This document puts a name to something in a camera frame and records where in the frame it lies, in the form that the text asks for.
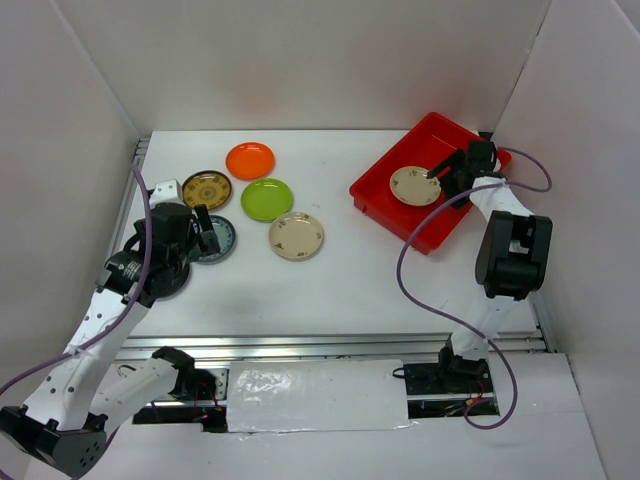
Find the blue patterned plate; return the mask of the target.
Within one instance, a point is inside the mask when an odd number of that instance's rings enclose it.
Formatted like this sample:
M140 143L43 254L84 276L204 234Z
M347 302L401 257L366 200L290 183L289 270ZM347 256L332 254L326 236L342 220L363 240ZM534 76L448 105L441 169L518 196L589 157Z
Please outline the blue patterned plate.
M231 255L236 244L236 231L228 219L219 215L211 215L210 221L217 236L220 250L218 253L201 257L198 260L198 263L201 264L214 264L225 260Z

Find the black plate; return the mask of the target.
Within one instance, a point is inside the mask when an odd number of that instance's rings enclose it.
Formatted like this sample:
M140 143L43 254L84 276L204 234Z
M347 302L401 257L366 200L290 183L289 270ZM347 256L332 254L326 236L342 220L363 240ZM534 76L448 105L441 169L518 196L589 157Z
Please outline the black plate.
M190 265L177 263L154 270L146 282L148 294L155 298L167 298L176 294L187 282Z

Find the cream floral plate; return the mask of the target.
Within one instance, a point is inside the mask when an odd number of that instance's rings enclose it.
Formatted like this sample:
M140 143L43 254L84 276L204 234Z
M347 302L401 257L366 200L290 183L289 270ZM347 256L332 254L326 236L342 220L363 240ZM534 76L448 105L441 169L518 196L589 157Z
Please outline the cream floral plate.
M419 166L406 166L390 177L392 195L403 204L424 207L433 204L442 193L439 180L428 178L429 170Z
M322 224L304 212L287 212L276 218L268 231L268 242L279 257L301 261L314 256L323 245Z

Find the yellow patterned dark plate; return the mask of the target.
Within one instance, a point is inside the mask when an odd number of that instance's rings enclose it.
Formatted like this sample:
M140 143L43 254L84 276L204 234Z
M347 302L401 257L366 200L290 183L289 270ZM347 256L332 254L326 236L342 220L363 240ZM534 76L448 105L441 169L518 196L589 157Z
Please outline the yellow patterned dark plate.
M196 172L182 184L183 202L192 209L204 205L208 211L217 210L230 200L232 191L230 179L216 170Z

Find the green plate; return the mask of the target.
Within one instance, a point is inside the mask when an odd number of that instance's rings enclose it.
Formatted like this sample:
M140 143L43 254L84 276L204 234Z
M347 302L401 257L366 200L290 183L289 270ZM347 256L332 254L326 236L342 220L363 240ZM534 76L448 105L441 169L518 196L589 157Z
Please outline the green plate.
M294 195L285 182L275 178L264 178L247 185L241 194L240 202L249 218L271 222L291 209Z

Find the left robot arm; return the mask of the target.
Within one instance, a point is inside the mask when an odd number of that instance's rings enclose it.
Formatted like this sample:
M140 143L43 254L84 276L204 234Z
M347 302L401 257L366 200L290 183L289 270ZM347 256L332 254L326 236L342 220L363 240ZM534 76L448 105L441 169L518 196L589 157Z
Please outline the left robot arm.
M178 181L143 192L143 219L110 257L90 305L59 360L20 406L1 410L1 432L20 450L72 479L88 473L118 428L163 396L191 401L216 391L216 378L186 352L164 346L107 389L100 387L124 341L154 303L177 293L192 263L218 252L203 206L190 208Z

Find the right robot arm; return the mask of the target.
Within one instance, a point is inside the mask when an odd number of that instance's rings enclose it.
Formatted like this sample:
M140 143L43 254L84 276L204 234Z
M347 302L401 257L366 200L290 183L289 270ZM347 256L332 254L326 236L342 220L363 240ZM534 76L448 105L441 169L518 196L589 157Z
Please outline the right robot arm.
M475 262L481 287L471 317L459 326L440 350L435 378L450 392L488 371L489 342L510 311L544 282L552 221L527 209L499 172L498 151L485 140L471 140L438 164L436 178L455 209L475 206L486 229Z

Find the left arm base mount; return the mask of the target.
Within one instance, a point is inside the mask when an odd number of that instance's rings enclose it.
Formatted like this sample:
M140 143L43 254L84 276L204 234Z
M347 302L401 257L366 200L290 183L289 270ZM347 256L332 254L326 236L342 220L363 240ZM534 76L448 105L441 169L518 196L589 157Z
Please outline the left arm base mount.
M192 402L195 407L209 401L215 411L221 411L222 402L227 398L228 373L225 368L180 371L169 395L176 400Z

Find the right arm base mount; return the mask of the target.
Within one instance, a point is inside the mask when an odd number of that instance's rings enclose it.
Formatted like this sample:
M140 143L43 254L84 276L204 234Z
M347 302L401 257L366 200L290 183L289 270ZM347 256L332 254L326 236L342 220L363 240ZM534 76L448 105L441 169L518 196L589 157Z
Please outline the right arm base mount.
M391 375L403 380L409 396L488 394L494 391L491 378L483 374L469 377L443 372L436 363L405 363Z

